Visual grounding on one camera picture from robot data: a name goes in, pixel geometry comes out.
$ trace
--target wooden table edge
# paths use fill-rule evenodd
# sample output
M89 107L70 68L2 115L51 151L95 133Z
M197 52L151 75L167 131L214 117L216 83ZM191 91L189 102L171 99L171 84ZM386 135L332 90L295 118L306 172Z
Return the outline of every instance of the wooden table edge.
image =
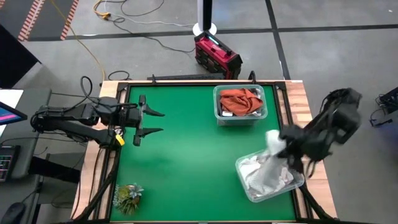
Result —
M251 83L252 80L158 80L157 83ZM295 124L305 126L311 119L311 111L308 105L307 95L305 92L304 84L302 80L257 80L259 83L272 83L272 82L285 82L287 96L289 100L290 110L292 112L292 118ZM101 87L101 91L99 96L110 96L116 97L118 92L118 85L120 83L152 83L150 80L129 80L129 81L104 81ZM284 124L287 124L286 110L284 108L283 98L279 97L280 107L282 109L282 117L284 120ZM103 129L106 128L102 124L95 126L94 128ZM84 210L84 208L88 205L89 195L91 191L91 182L93 180L94 173L94 163L96 156L98 154L99 148L95 142L89 142L87 146L87 151L85 155L85 161L81 170L81 192L78 208L76 210L76 214L74 217L79 216L79 214ZM95 172L95 181L92 188L92 196L94 196L95 192L98 188L98 182L100 179L101 168L103 165L104 152L101 152ZM109 169L113 163L113 157L109 160ZM331 216L336 217L336 210L333 203L333 198L331 196L330 187L328 184L328 178L325 172L325 167L322 162L317 165L317 169L313 175L313 178L307 180L307 187L309 191L313 194L318 203L323 207L323 209ZM307 217L305 213L305 206L303 202L303 197L299 189L296 190L298 196L298 205L300 209L301 217ZM106 213L106 207L109 197L109 188L103 195L101 208L99 212L99 218L104 218ZM74 211L78 201L78 191L76 192L75 203L73 205L72 211Z

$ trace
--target succulent plant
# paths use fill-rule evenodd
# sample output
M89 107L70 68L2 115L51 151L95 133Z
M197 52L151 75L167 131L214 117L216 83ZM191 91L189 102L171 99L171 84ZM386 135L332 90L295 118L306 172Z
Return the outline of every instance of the succulent plant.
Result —
M138 203L144 189L137 185L115 186L113 205L124 215L132 215L138 208Z

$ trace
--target computer mouse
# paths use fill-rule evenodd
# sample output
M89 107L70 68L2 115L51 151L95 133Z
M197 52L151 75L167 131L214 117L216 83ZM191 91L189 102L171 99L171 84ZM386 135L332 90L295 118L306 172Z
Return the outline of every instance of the computer mouse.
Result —
M25 211L25 204L22 202L13 203L1 219L0 224L19 224Z

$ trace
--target clear plastic bin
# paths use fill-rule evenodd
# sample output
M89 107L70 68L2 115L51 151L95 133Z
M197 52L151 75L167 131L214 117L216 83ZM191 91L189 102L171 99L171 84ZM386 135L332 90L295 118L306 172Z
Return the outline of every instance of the clear plastic bin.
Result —
M283 194L283 193L288 192L290 190L296 189L297 187L300 187L301 185L304 184L304 182L305 182L304 176L302 174L300 174L299 172L297 172L296 170L289 169L289 172L293 175L293 180L291 181L290 184L286 185L284 188L282 188L279 191L274 192L272 194L268 194L268 195L265 195L265 196L259 197L259 198L252 198L250 193L248 192L246 184L244 183L243 177L242 177L242 175L241 175L241 173L239 171L239 164L242 162L243 159L252 158L253 156L258 156L258 155L261 155L263 153L264 153L264 150L261 150L259 152L255 152L255 153L252 153L250 155L246 155L246 156L240 157L239 159L236 160L236 163L235 163L236 172L238 173L239 179L241 180L244 192L246 193L246 195L248 196L248 199L250 201L255 202L255 203L261 202L263 200L267 200L269 198L275 197L276 195L280 195L280 194Z
M220 116L218 114L218 103L219 103L218 96L220 95L220 91L242 89L242 88L247 88L247 89L256 88L260 90L260 99L263 102L263 105L260 109L261 115L231 116L231 117ZM253 125L255 122L264 119L268 115L264 89L259 85L219 85L216 86L213 90L213 98L214 98L214 114L217 118L217 124L220 126Z

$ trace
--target orange cloth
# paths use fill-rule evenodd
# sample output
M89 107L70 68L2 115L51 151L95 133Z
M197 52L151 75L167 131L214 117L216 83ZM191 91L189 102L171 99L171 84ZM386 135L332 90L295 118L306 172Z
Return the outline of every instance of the orange cloth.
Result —
M223 110L230 111L236 116L244 116L256 111L263 104L262 100L248 89L221 90L220 102Z

